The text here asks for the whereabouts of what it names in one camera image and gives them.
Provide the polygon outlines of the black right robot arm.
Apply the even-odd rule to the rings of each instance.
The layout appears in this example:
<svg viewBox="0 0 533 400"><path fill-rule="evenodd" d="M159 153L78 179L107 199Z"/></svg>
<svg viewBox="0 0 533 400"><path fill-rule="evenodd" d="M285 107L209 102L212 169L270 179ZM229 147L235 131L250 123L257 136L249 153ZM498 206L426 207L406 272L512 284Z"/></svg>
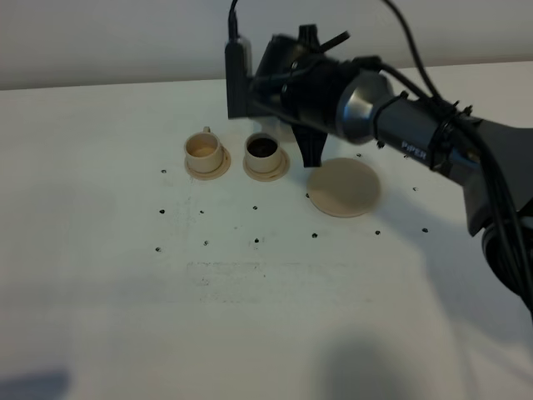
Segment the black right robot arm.
<svg viewBox="0 0 533 400"><path fill-rule="evenodd" d="M308 167L324 137L376 140L462 187L467 229L496 277L532 304L532 131L474 117L429 96L377 56L338 61L314 26L268 43L248 93L291 124Z"/></svg>

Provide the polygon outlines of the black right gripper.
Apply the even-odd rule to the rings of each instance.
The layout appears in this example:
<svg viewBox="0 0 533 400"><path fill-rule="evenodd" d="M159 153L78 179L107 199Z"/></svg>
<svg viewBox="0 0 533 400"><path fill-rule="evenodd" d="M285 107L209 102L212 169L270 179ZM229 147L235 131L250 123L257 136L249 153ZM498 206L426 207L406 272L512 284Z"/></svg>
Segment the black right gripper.
<svg viewBox="0 0 533 400"><path fill-rule="evenodd" d="M327 136L361 144L360 137L347 137L336 126L341 95L360 68L353 61L341 62L326 53L348 38L342 32L321 43L314 24L301 25L299 35L271 37L247 89L251 107L291 124L305 168L319 168Z"/></svg>

